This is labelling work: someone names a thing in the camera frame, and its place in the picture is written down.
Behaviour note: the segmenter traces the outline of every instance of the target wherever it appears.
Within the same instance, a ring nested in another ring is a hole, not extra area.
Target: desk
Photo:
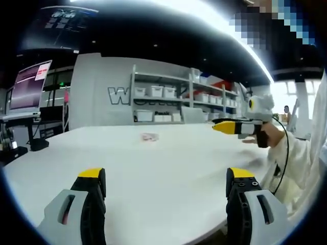
[[[156,142],[141,133],[157,133]],[[107,244],[193,244],[225,225],[226,169],[262,181],[268,149],[243,144],[209,124],[86,127],[49,139],[4,169],[33,225],[45,206],[70,189],[79,172],[106,170]]]

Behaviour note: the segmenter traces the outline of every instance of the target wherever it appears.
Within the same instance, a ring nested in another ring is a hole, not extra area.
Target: monitor screen
[[[10,110],[38,108],[51,60],[21,70],[12,90]]]

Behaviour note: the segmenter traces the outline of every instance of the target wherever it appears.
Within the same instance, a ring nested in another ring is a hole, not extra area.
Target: monitor stand
[[[0,120],[0,123],[6,124],[7,128],[14,126],[26,126],[28,130],[31,151],[36,152],[47,148],[49,146],[49,142],[45,139],[34,139],[32,129],[34,118],[35,116],[31,116],[29,118],[13,119],[8,121]]]
[[[33,139],[32,124],[27,125],[27,130],[29,133],[29,142],[31,146],[31,151],[37,152],[49,146],[49,142],[46,141],[45,139]]]

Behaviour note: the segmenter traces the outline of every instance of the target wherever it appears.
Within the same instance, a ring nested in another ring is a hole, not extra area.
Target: window
[[[308,94],[309,119],[312,119],[313,107],[315,105],[316,94],[318,92],[321,80],[305,80],[305,82]]]
[[[284,114],[284,106],[288,106],[292,113],[297,99],[295,81],[276,82],[271,85],[270,90],[275,103],[273,112]]]
[[[44,84],[45,91],[43,91],[42,93],[40,106],[48,107],[48,106],[63,105],[64,90],[65,90],[64,88],[65,86],[67,86],[69,90],[72,76],[73,76],[72,69],[50,73],[45,80],[45,84]]]

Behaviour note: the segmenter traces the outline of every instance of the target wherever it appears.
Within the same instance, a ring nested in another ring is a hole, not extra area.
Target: person
[[[310,140],[299,140],[290,132],[280,131],[272,123],[263,125],[268,135],[268,161],[271,167],[262,187],[273,193],[281,180],[289,150],[285,175],[275,196],[287,206],[289,220],[294,225],[305,217],[314,203],[327,165],[327,75],[324,70],[314,104],[312,134]],[[244,143],[256,143],[256,139],[245,139]],[[275,175],[277,166],[281,169]]]
[[[286,122],[289,124],[291,120],[290,108],[288,106],[284,106],[284,112],[286,114]]]

